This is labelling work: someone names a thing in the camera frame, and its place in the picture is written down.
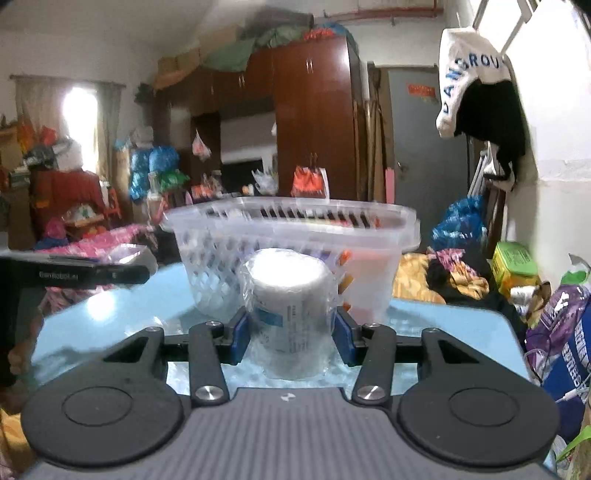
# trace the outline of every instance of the brown wooden wardrobe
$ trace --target brown wooden wardrobe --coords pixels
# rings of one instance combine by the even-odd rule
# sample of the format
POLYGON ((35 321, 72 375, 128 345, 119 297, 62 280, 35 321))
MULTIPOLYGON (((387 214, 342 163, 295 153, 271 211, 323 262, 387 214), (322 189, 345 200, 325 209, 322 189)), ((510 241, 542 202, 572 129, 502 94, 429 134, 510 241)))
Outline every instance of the brown wooden wardrobe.
POLYGON ((277 120, 279 195, 289 196, 295 167, 326 168, 330 196, 356 200, 365 164, 359 57, 345 37, 291 43, 254 53, 245 72, 199 67, 157 92, 154 140, 179 150, 180 169, 198 184, 219 168, 220 119, 270 105, 277 120), (191 152, 195 128, 212 157, 191 152))

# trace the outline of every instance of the red pipe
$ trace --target red pipe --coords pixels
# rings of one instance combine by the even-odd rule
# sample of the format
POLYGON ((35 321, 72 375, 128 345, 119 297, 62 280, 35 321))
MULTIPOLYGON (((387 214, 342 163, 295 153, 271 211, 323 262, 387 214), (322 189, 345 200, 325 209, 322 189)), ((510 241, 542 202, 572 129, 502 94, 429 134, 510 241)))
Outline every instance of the red pipe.
POLYGON ((353 20, 372 20, 375 18, 435 18, 443 13, 443 8, 437 7, 437 0, 433 0, 433 7, 398 7, 379 8, 374 10, 359 10, 344 14, 330 15, 323 21, 350 22, 353 20))

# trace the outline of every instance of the ceiling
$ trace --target ceiling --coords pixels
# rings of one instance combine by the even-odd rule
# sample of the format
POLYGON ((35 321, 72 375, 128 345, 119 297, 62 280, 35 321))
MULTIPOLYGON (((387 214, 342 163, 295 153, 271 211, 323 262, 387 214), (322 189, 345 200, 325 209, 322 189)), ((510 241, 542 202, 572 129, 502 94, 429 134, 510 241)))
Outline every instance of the ceiling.
POLYGON ((167 51, 181 48, 196 33, 242 23, 265 6, 322 16, 324 11, 432 4, 432 0, 12 0, 0 11, 0 29, 135 40, 167 51))

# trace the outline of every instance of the green strap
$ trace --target green strap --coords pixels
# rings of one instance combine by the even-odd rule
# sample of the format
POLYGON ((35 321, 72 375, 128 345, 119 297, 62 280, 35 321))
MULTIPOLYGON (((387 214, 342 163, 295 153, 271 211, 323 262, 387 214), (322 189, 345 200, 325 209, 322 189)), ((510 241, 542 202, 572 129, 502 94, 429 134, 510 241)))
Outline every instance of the green strap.
POLYGON ((576 438, 566 446, 560 456, 556 459, 556 463, 562 462, 562 460, 564 460, 569 455, 569 453, 584 440, 591 440, 591 425, 587 425, 583 430, 581 430, 576 438))

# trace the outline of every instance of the metal screw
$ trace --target metal screw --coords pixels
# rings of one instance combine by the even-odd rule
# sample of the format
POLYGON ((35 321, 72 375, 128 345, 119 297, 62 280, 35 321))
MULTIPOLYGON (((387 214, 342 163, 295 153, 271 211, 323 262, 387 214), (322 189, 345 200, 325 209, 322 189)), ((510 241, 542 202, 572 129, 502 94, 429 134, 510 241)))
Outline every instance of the metal screw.
POLYGON ((366 385, 357 390, 357 396, 364 400, 381 400, 386 396, 386 393, 382 387, 366 385))
POLYGON ((203 401, 215 401, 222 398, 223 390, 215 385, 204 385, 195 391, 195 396, 203 401))

